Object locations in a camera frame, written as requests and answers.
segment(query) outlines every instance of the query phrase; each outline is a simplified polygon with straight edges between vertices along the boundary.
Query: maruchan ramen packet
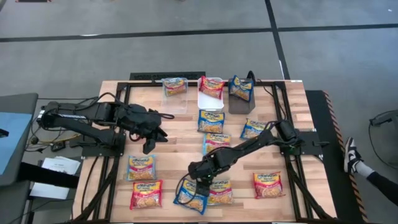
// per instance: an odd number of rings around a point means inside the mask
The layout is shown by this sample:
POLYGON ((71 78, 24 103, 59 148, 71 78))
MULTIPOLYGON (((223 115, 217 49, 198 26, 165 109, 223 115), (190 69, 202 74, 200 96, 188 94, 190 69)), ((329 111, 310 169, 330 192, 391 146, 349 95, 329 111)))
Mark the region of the maruchan ramen packet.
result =
POLYGON ((192 199, 193 195, 195 194, 197 185, 187 179, 184 179, 180 190, 176 198, 174 199, 173 203, 176 205, 182 205, 184 207, 190 208, 192 210, 198 211, 201 215, 205 213, 206 206, 207 206, 207 197, 204 195, 196 194, 195 198, 188 204, 181 204, 186 203, 192 199))
POLYGON ((232 203, 232 188, 229 180, 214 180, 210 185, 207 205, 222 205, 232 203))
POLYGON ((188 90, 188 80, 186 78, 163 78, 162 82, 166 96, 186 93, 188 90))
POLYGON ((219 82, 217 80, 202 76, 199 91, 214 98, 221 99, 223 87, 224 82, 219 82))
POLYGON ((162 183, 163 180, 133 183, 130 210, 133 208, 161 207, 162 183))
POLYGON ((198 131, 220 134, 223 132, 224 113, 215 114, 199 110, 198 131))
POLYGON ((156 180, 155 155, 142 158, 129 156, 127 180, 156 180))
POLYGON ((248 83, 242 81, 235 75, 228 85, 229 94, 242 98, 246 101, 251 101, 251 93, 253 91, 254 83, 251 80, 248 83))
POLYGON ((203 155, 208 154, 213 149, 222 146, 230 146, 231 136, 229 134, 206 133, 203 138, 203 155))
POLYGON ((275 198, 284 196, 282 193, 282 182, 280 172, 271 174, 253 174, 254 189, 256 196, 254 198, 275 198))
POLYGON ((243 127, 241 134, 242 139, 251 139, 257 137, 266 128, 266 123, 253 121, 252 119, 246 118, 246 124, 243 127))

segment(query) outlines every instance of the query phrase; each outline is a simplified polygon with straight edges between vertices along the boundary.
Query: sneaker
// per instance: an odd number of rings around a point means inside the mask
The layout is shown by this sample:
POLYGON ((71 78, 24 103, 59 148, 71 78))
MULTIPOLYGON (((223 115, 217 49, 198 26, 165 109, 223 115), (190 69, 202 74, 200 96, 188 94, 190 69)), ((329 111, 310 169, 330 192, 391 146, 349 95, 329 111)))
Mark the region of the sneaker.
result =
POLYGON ((352 137, 349 137, 347 139, 346 145, 345 145, 345 156, 344 156, 344 171, 345 172, 350 172, 350 173, 356 173, 357 170, 355 168, 355 165, 359 161, 363 161, 361 159, 361 155, 359 155, 358 151, 356 150, 355 142, 352 137))

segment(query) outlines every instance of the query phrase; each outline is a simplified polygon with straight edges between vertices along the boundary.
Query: white paper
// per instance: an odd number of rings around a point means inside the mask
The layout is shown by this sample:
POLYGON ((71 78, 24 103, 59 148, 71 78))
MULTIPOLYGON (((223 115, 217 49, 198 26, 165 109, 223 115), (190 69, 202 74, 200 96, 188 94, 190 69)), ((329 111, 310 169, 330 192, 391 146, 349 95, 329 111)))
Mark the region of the white paper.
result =
MULTIPOLYGON (((79 166, 79 161, 74 161, 73 159, 68 159, 62 156, 57 156, 54 159, 45 158, 42 165, 43 168, 71 175, 76 174, 79 166)), ((30 196, 66 199, 68 192, 69 189, 66 187, 56 187, 50 184, 35 183, 30 192, 30 196)))

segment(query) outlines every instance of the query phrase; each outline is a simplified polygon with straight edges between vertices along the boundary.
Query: paper sheet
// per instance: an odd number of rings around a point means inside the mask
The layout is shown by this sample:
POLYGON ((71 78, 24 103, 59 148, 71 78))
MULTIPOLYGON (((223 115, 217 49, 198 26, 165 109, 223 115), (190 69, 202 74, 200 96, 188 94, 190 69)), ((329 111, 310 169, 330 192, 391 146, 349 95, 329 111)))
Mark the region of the paper sheet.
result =
POLYGON ((9 132, 8 137, 0 138, 0 175, 6 169, 31 118, 31 114, 0 112, 0 128, 9 132))
MULTIPOLYGON (((57 156, 54 159, 45 158, 42 165, 43 168, 71 175, 76 174, 79 166, 80 162, 62 156, 57 156)), ((66 187, 56 187, 50 184, 35 183, 30 192, 30 196, 66 199, 68 192, 69 189, 66 187)))

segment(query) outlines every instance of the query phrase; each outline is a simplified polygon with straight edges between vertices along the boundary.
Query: white tray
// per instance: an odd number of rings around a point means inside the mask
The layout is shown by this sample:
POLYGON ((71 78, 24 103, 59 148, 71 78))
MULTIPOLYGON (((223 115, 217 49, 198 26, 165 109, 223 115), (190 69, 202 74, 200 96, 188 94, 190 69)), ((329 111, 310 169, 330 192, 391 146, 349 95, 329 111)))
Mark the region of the white tray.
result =
MULTIPOLYGON (((210 78, 214 79, 217 81, 222 82, 222 78, 210 78)), ((221 92, 221 99, 217 99, 211 96, 208 96, 202 92, 199 91, 201 83, 201 78, 198 79, 198 107, 201 110, 206 110, 206 111, 212 111, 215 113, 220 113, 223 111, 224 108, 224 98, 223 98, 223 92, 221 92)))

